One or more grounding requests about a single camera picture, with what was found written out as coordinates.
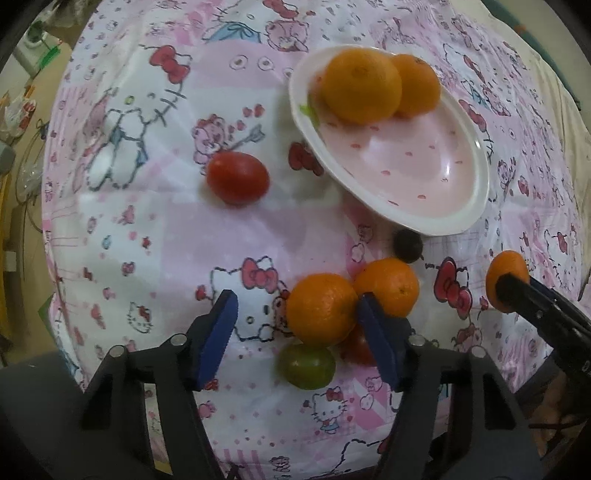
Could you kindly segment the right hand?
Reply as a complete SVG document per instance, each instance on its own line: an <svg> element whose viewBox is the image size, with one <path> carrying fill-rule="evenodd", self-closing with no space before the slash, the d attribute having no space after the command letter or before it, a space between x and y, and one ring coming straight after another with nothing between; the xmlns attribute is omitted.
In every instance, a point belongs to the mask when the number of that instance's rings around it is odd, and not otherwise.
<svg viewBox="0 0 591 480"><path fill-rule="evenodd" d="M540 384L524 385L516 398L544 468L550 470L582 433L590 419L590 403L562 373Z"/></svg>

